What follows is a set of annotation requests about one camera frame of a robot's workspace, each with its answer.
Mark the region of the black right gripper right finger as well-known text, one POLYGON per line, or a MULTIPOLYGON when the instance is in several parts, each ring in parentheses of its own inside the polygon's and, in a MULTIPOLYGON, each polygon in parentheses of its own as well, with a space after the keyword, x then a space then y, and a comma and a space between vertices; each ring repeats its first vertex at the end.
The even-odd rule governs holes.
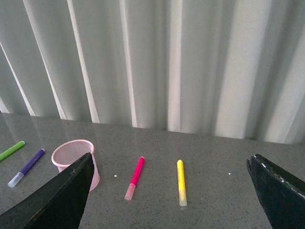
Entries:
POLYGON ((305 182, 256 154, 246 161, 258 200, 274 229, 305 227, 305 182))

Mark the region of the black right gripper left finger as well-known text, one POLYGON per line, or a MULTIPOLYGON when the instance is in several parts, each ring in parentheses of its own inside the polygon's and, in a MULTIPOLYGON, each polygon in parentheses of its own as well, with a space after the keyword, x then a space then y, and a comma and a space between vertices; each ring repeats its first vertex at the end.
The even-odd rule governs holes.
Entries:
POLYGON ((0 216, 2 229, 77 229, 93 178, 86 153, 25 200, 0 216))

